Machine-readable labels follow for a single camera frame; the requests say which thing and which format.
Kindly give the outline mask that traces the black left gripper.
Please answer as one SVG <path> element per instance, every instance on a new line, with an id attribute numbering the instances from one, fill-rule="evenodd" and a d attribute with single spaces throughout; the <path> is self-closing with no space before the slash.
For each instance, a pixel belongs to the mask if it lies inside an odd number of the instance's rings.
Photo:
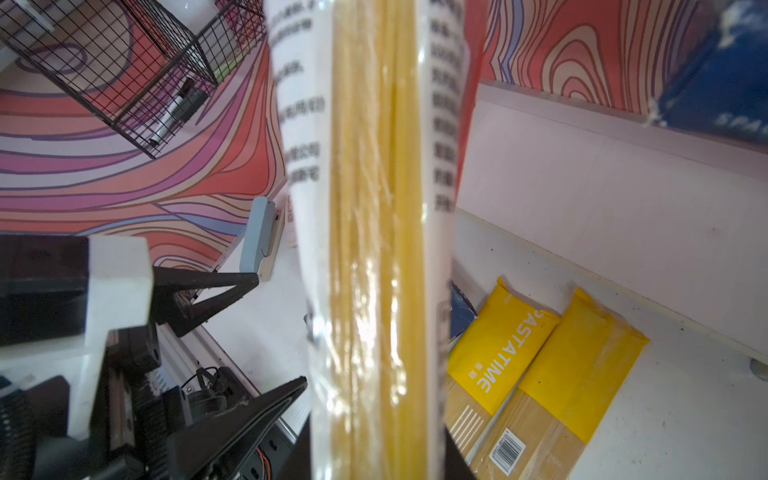
<path id="1" fill-rule="evenodd" d="M 154 267 L 149 318 L 182 338 L 260 283 L 256 273 Z M 154 324 L 108 334 L 92 426 L 101 457 L 92 479 L 276 479 L 289 444 L 277 423 L 307 388 L 300 376 L 193 422 L 189 395 L 157 379 Z"/>

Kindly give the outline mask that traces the blue Barilla rigatoni box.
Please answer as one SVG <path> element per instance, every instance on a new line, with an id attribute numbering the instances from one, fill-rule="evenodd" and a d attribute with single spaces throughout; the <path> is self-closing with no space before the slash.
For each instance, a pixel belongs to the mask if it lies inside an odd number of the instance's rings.
<path id="1" fill-rule="evenodd" d="M 468 297 L 455 283 L 451 283 L 450 339 L 460 337 L 477 316 L 477 310 Z"/>

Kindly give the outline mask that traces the red spaghetti bag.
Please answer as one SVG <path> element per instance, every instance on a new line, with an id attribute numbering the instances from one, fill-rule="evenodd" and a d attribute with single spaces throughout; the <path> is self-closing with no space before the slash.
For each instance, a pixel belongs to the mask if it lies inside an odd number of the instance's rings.
<path id="1" fill-rule="evenodd" d="M 311 479 L 441 479 L 454 212 L 485 1 L 269 1 Z"/>

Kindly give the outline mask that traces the yellow spaghetti bag with barcode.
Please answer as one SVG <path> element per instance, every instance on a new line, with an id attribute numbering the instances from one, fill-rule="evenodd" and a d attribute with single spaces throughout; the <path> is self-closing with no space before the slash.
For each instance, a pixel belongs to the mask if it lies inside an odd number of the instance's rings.
<path id="1" fill-rule="evenodd" d="M 647 338 L 577 288 L 470 464 L 478 479 L 566 479 Z"/>

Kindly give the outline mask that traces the blue Barilla spaghetti box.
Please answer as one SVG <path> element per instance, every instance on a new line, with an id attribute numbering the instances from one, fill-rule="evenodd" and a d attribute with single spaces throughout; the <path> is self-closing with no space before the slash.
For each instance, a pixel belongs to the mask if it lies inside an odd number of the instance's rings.
<path id="1" fill-rule="evenodd" d="M 686 59 L 648 121 L 664 128 L 767 144 L 767 3 L 730 1 Z"/>

